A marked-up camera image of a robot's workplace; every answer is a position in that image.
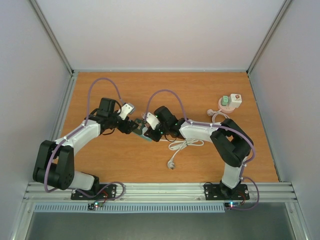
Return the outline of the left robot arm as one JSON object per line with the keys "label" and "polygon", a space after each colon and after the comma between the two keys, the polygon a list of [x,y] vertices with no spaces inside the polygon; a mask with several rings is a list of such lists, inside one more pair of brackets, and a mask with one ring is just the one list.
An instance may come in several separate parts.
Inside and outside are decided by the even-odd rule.
{"label": "left robot arm", "polygon": [[72,132],[54,141],[43,141],[38,150],[33,180],[42,183],[46,192],[57,189],[80,189],[89,199],[96,199],[101,187],[97,177],[75,170],[76,154],[106,130],[130,134],[138,124],[129,116],[135,111],[131,103],[102,98],[99,107],[90,112]]}

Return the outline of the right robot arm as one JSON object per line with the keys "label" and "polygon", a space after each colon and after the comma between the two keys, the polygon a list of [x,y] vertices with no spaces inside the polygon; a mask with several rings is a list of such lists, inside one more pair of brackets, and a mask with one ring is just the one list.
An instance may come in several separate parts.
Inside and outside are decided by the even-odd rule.
{"label": "right robot arm", "polygon": [[181,140],[196,139],[213,143],[224,161],[219,194],[224,199],[231,199],[238,193],[245,161],[253,152],[253,141],[232,119],[227,118],[221,123],[177,119],[167,107],[161,106],[154,113],[147,112],[144,120],[149,125],[144,135],[155,142],[170,135]]}

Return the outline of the teal power strip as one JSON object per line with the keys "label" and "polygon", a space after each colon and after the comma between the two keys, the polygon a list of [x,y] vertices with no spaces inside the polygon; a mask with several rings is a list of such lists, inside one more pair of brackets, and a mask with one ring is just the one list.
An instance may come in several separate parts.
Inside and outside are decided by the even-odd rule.
{"label": "teal power strip", "polygon": [[147,140],[148,142],[151,142],[152,139],[145,136],[145,132],[148,130],[148,127],[146,126],[146,124],[143,122],[142,119],[136,118],[134,120],[135,123],[138,124],[138,127],[136,129],[134,129],[132,132],[134,134],[136,134],[137,136],[141,137],[144,140]]}

